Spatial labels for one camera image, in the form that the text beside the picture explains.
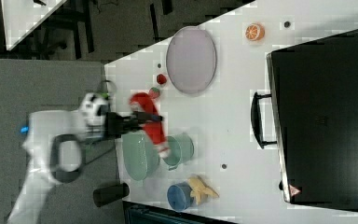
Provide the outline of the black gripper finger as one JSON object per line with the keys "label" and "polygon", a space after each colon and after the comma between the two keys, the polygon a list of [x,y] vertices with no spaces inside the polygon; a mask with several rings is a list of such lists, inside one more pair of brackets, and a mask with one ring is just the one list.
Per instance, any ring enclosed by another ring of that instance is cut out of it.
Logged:
{"label": "black gripper finger", "polygon": [[162,122],[163,117],[155,114],[149,114],[145,112],[133,112],[133,116],[139,121],[139,122]]}

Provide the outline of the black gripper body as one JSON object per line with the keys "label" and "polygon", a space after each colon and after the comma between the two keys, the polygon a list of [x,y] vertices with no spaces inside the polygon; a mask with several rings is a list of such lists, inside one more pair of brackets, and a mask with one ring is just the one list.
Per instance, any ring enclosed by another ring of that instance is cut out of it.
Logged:
{"label": "black gripper body", "polygon": [[115,112],[106,115],[104,123],[104,137],[107,139],[117,139],[123,134],[140,131],[142,127],[133,116],[122,117]]}

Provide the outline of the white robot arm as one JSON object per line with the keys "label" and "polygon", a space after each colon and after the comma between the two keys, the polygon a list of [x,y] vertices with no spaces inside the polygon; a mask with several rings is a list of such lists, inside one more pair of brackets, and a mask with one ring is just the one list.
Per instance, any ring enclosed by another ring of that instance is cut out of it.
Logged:
{"label": "white robot arm", "polygon": [[30,156],[21,192],[7,224],[37,224],[49,192],[77,180],[86,163],[84,144],[119,138],[145,124],[159,124],[160,115],[133,112],[46,110],[29,115],[22,147]]}

